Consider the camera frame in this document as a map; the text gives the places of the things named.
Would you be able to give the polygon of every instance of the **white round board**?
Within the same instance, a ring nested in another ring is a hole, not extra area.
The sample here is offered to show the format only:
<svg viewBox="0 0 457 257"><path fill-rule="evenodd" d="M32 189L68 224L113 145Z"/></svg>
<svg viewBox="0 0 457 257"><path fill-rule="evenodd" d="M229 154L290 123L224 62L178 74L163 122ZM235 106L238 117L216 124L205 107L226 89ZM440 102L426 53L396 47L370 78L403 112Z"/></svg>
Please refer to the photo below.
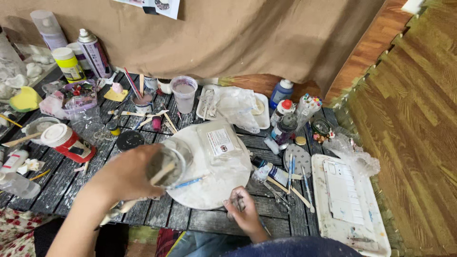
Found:
<svg viewBox="0 0 457 257"><path fill-rule="evenodd" d="M250 170L231 171L230 168L220 169L212 174L205 160L205 152L196 131L198 125L181 129L173 137L186 142L194 155L194 161L187 169L182 182L193 180L204 175L209 177L178 189L167 190L167 193L180 204L198 210L211 210L223 206L223 200L230 197L232 189L246 186ZM248 154L245 145L239 140L241 147Z"/></svg>

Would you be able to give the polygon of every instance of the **red container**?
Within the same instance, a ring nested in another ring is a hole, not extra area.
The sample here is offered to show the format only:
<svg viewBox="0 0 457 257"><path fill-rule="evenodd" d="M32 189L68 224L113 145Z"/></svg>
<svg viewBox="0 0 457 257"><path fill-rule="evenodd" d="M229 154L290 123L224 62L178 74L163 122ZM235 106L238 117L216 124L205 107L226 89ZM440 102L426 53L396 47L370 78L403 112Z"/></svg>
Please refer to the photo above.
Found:
<svg viewBox="0 0 457 257"><path fill-rule="evenodd" d="M55 124L41 134L41 141L57 152L78 162L85 163L94 157L97 149L65 124Z"/></svg>

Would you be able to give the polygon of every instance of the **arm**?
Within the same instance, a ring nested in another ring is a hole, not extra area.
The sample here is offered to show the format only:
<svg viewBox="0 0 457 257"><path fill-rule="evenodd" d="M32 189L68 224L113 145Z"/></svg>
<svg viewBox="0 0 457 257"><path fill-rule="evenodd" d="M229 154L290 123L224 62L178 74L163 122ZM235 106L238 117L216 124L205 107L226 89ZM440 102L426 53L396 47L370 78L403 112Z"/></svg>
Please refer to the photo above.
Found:
<svg viewBox="0 0 457 257"><path fill-rule="evenodd" d="M96 228L114 204L162 194L146 177L146 165L161 147L143 145L106 163L76 196L46 256L92 256Z"/></svg>
<svg viewBox="0 0 457 257"><path fill-rule="evenodd" d="M231 198L242 198L245 208L243 211L231 204L229 200L224 201L227 211L233 216L238 226L246 233L254 244L269 240L269 236L263 229L259 220L259 214L255 209L254 200L244 187L237 187L232 190Z"/></svg>

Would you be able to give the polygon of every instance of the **craft table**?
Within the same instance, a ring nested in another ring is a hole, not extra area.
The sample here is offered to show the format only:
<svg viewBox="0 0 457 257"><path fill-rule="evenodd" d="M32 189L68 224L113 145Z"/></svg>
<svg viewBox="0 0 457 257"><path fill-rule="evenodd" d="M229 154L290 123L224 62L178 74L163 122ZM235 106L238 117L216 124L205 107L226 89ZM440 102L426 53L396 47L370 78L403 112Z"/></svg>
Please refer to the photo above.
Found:
<svg viewBox="0 0 457 257"><path fill-rule="evenodd" d="M35 86L35 90L44 98L45 93L42 91L41 86L51 81L58 80L61 77L62 73L60 69L57 68L42 82ZM135 85L138 86L139 76L132 75L132 79L135 81ZM117 75L115 82L119 82L125 89L131 90L129 83L122 72ZM98 93L100 117L104 124L113 118L113 115L108 115L107 112L113 110L115 106L119 104L118 102L103 98L103 95L109 89L110 85L107 85ZM179 119L177 115L177 107L175 105L173 95L160 96L154 93L154 106L159 106L161 103L165 104L167 109L170 110L168 114L178 130L191 124L200 124L203 120L196 115L196 108L198 104L197 97L200 95L201 90L202 88L199 87L195 93L193 111L189 114L181 114L182 119ZM128 101L124 111L134 112L135 107L130 101ZM337 126L333 110L324 108L320 112L334 126ZM40 110L28 112L19 116L18 123L25 126L36 118L45 116L46 115L40 113ZM139 120L140 117L136 116L121 116L119 120L119 127L121 130L129 129ZM243 135L239 138L244 142L248 150L254 153L254 155L257 155L282 168L281 157L274 155L263 143L263 139L270 134L270 128L261 130L259 134L251 134L237 127L235 128L238 134ZM147 144L163 142L172 135L165 125L162 125L162 129L159 133L153 132L151 123L144 125L139 131L144 136ZM18 127L12 127L7 131L4 131L0 142L4 143L16 140L23 136L24 134L20 132ZM306 137L308 143L303 146L303 148L311 155L325 154L334 156L332 153L323 149L320 144L312 140L309 124L307 124L307 126L305 126L305 128L303 128L297 136ZM119 153L119 150L115 146L115 141L104 141L98 147L97 154L90 161L89 169L87 174L84 176L82 172L73 171L75 168L80 167L81 164L66 158L62 154L47 146L37 145L32 142L27 142L27 144L32 147L29 158L39 159L46 162L46 164L40 172L30 171L26 174L26 177L35 177L48 169L51 169L51 171L35 181L41 186L41 192L35 198L22 199L12 194L3 192L0 194L0 207L7 206L16 210L31 210L35 212L52 213L65 216L67 215L77 192L97 172L97 170L105 164L107 160ZM311 194L313 195L312 181L312 178L308 179L308 183L311 187ZM308 198L303 180L293 181L292 185L305 198ZM277 191L281 191L275 185L271 184L271 186ZM296 195L292 194L290 197L294 197L297 204L292 208L289 215L285 215L279 212L276 208L273 195L267 188L263 188L257 192L250 191L250 194L254 198L260 218L264 221L268 230L274 237L319 236L316 214L312 214ZM159 201L147 200L138 202L129 212L114 217L112 221L126 223L129 225L147 225L151 227L164 227L178 230L196 230L243 235L242 230L236 225L236 223L230 222L226 218L226 210L224 207L209 211L190 209L174 201L168 194L163 196Z"/></svg>

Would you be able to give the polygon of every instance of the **floral fabric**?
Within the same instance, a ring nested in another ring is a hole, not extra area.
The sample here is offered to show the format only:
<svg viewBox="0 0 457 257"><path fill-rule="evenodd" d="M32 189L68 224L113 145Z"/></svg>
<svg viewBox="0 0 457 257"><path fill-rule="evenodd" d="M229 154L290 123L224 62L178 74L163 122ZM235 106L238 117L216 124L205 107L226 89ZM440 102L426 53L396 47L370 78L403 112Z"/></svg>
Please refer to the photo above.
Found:
<svg viewBox="0 0 457 257"><path fill-rule="evenodd" d="M0 257L35 257L33 230L55 217L0 208Z"/></svg>

